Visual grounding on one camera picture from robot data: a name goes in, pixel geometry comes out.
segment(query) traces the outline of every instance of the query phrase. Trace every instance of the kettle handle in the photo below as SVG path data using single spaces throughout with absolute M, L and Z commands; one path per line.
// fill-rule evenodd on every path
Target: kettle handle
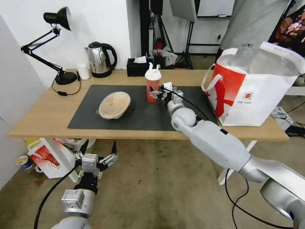
M 109 44 L 101 43 L 101 47 L 102 47 L 103 52 L 106 57 L 106 64 L 109 65 L 110 69 L 114 69 L 114 67 L 117 65 L 117 62 L 118 62 L 117 53 L 115 52 L 114 48 Z M 106 50 L 111 51 L 113 58 L 114 58 L 113 64 L 110 63 L 109 55 Z

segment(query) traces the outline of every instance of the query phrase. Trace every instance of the lamp base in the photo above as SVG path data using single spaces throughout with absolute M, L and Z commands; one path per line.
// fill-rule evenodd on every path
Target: lamp base
M 66 72 L 63 73 L 62 75 L 59 73 L 55 78 L 55 82 L 59 85 L 67 85 L 73 83 L 76 80 L 77 80 L 77 75 L 72 72 Z

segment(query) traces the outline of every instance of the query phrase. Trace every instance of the lamp arm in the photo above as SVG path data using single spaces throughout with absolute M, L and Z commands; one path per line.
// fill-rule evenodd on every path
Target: lamp arm
M 41 42 L 41 43 L 35 45 L 35 43 L 36 43 L 37 41 L 39 41 L 40 39 L 44 38 L 45 36 L 47 36 L 47 35 L 49 35 L 49 34 L 51 34 L 51 33 L 54 33 L 55 36 L 51 37 L 50 39 L 48 39 L 48 40 L 46 40 L 46 41 L 44 41 L 44 42 Z M 35 49 L 39 48 L 40 46 L 42 46 L 42 45 L 48 43 L 49 41 L 53 40 L 54 38 L 58 37 L 59 34 L 60 34 L 60 29 L 57 28 L 57 27 L 55 27 L 55 28 L 53 28 L 52 30 L 50 30 L 49 32 L 47 32 L 46 34 L 44 34 L 44 35 L 42 35 L 41 37 L 37 38 L 36 40 L 32 41 L 31 43 L 22 46 L 22 47 L 21 47 L 21 51 L 22 51 L 23 53 L 25 53 L 25 54 L 27 54 L 27 55 L 29 55 L 29 56 L 35 58 L 36 60 L 38 60 L 38 61 L 44 63 L 45 65 L 49 66 L 50 68 L 53 68 L 53 69 L 56 70 L 58 73 L 65 73 L 65 72 L 63 71 L 63 68 L 62 68 L 62 67 L 57 66 L 57 65 L 55 65 L 55 64 L 53 64 L 53 63 L 51 63 L 51 62 L 48 62 L 48 61 L 46 61 L 45 59 L 43 59 L 43 58 L 41 58 L 40 56 L 37 56 L 36 54 L 33 53 L 33 51 L 34 51 Z

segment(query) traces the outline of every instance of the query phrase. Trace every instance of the printed logo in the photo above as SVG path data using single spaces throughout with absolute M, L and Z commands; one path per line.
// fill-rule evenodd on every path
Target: printed logo
M 253 98 L 253 92 L 246 92 L 243 96 L 243 100 L 251 100 Z

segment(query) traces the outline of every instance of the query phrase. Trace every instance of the lamp shade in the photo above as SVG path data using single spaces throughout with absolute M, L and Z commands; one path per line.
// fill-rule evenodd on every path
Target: lamp shade
M 70 30 L 69 20 L 71 17 L 68 7 L 61 8 L 57 13 L 44 13 L 44 20 L 50 24 L 59 24 L 67 30 Z

